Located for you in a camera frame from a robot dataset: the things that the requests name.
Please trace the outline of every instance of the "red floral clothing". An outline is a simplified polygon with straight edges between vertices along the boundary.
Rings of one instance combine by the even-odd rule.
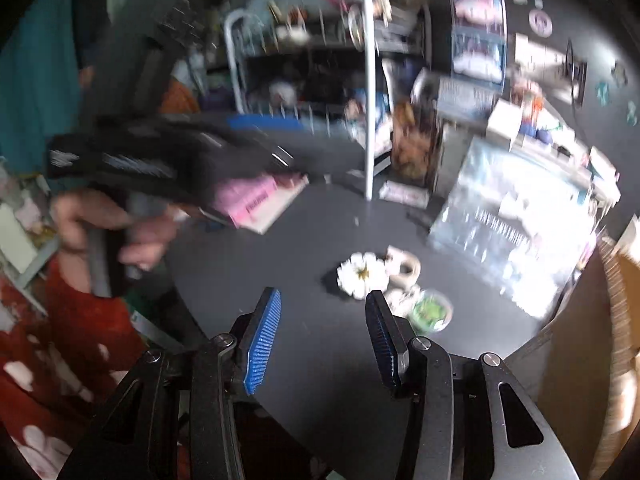
[[[41,478],[55,479],[87,427],[94,405],[114,390],[145,350],[119,298],[68,286],[49,265],[48,317],[4,278],[0,331],[0,420]]]

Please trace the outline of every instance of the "green object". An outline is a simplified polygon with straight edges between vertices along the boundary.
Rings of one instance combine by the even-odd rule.
[[[425,290],[410,314],[421,332],[439,332],[449,324],[453,309],[449,300],[434,290]]]

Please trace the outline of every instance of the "round table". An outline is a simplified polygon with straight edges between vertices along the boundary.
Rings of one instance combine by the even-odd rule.
[[[551,37],[538,38],[529,27],[533,0],[526,6],[506,0],[508,33],[526,34],[561,52],[571,38],[575,54],[587,58],[584,107],[575,118],[570,106],[550,101],[621,171],[623,198],[606,222],[619,234],[638,206],[640,135],[626,124],[626,103],[638,94],[639,56],[606,0],[543,4],[553,21]],[[431,10],[434,68],[448,73],[449,0],[431,0]],[[610,78],[615,60],[626,66],[625,88],[615,89]],[[612,103],[605,108],[594,92],[601,80],[612,84]],[[262,236],[189,226],[168,255],[178,291],[209,337],[250,312],[265,286],[281,290],[282,318],[257,399],[293,437],[350,480],[395,476],[408,405],[383,388],[364,302],[333,294],[332,271],[355,251],[384,253],[388,245],[416,254],[422,263],[418,284],[440,290],[454,305],[451,324],[433,337],[450,353],[477,358],[493,351],[506,357],[542,326],[455,258],[434,250],[424,228],[407,218],[407,208],[366,203],[361,193],[338,185],[309,186]]]
[[[337,293],[335,269],[356,251],[388,245],[418,256],[418,284],[454,305],[433,339],[452,354],[506,357],[543,322],[438,252],[411,208],[338,184],[309,185],[264,235],[207,232],[192,224],[168,254],[178,291],[208,337],[254,309],[265,286],[282,293],[282,316],[257,400],[293,437],[349,479],[395,475],[408,405],[380,381],[364,301]]]

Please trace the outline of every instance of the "teal curtain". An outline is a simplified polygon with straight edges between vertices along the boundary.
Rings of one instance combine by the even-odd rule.
[[[42,171],[47,139],[70,131],[80,99],[71,0],[34,0],[0,52],[0,154]]]

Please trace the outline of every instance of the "hand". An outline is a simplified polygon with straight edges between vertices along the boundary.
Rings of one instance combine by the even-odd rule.
[[[134,223],[126,211],[99,191],[82,189],[57,196],[52,214],[60,236],[58,261],[62,278],[75,290],[91,292],[85,223],[102,229],[131,228],[132,243],[120,250],[118,259],[123,264],[151,269],[177,233],[174,217],[178,211],[169,206],[162,216]]]

